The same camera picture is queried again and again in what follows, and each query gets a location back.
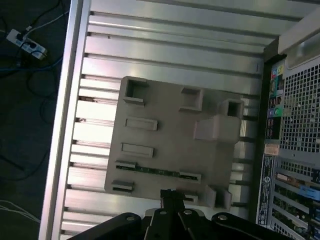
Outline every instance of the perforated metal panel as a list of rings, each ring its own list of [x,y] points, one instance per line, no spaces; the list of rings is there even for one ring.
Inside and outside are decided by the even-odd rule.
[[[287,171],[290,171],[290,172],[294,172],[297,174],[303,174],[303,175],[310,176],[310,177],[312,175],[311,167],[305,166],[303,164],[298,164],[298,163],[293,163],[293,162],[282,160],[280,162],[280,168],[287,170]]]
[[[285,78],[280,148],[320,150],[320,65]]]
[[[296,239],[292,234],[290,234],[289,232],[287,232],[283,227],[281,227],[280,225],[278,225],[277,223],[273,223],[273,225],[271,226],[271,228],[279,233],[279,234],[282,234],[282,235],[285,235],[285,236],[288,236],[292,239]]]

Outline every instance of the screw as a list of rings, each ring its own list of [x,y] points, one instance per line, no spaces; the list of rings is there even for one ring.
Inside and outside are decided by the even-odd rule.
[[[127,220],[127,221],[133,221],[133,220],[135,220],[135,218],[134,218],[133,216],[128,216],[128,217],[126,218],[126,220]]]
[[[191,215],[192,214],[192,211],[191,210],[184,210],[183,212],[185,215]]]
[[[218,219],[219,219],[219,220],[222,220],[222,221],[225,221],[225,220],[227,220],[228,218],[227,218],[227,216],[225,216],[225,215],[219,215],[219,216],[218,216]]]

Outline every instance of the square cutout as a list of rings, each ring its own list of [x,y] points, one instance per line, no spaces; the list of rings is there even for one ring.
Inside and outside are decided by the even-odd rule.
[[[179,111],[201,112],[204,93],[202,89],[183,87],[181,90],[181,107]]]
[[[145,105],[147,94],[147,80],[143,78],[128,78],[123,100],[127,104]]]
[[[240,118],[241,104],[238,102],[229,102],[227,115]]]

